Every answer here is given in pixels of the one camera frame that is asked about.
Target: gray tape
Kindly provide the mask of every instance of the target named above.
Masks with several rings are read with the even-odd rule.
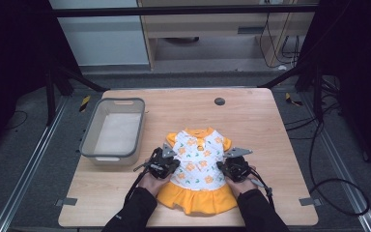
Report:
[[[58,199],[55,203],[55,206],[64,206],[64,205],[76,205],[77,199],[76,198],[65,198],[65,199]]]
[[[322,201],[320,199],[313,199],[311,197],[308,197],[308,198],[300,199],[300,204],[301,206],[307,206],[307,205],[321,206]]]

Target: human arm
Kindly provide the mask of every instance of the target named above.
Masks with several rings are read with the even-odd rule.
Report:
[[[235,183],[226,177],[227,184],[237,198],[246,231],[289,231],[262,192],[248,178],[240,183]]]
[[[102,231],[144,231],[147,221],[157,206],[158,191],[169,180],[170,176],[165,179],[156,179],[150,173],[146,173],[134,189],[128,203],[107,222]]]

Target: orange dress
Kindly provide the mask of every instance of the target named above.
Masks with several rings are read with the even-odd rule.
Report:
[[[167,141],[181,162],[170,182],[158,193],[157,200],[169,207],[178,205],[186,215],[220,214],[237,206],[231,189],[216,163],[223,161],[231,140],[212,128],[185,129],[169,133]]]

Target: person's left hand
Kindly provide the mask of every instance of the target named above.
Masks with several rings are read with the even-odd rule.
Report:
[[[168,175],[165,179],[157,179],[152,174],[150,174],[150,172],[148,172],[138,183],[138,186],[148,190],[154,197],[156,197],[161,187],[167,184],[170,181],[170,178],[171,174]]]

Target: black sleeve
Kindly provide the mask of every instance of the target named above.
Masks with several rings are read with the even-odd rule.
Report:
[[[260,190],[253,189],[240,194],[237,203],[245,222],[246,231],[289,231]]]
[[[135,188],[128,204],[104,226],[104,232],[144,231],[157,206],[156,199],[145,188]]]

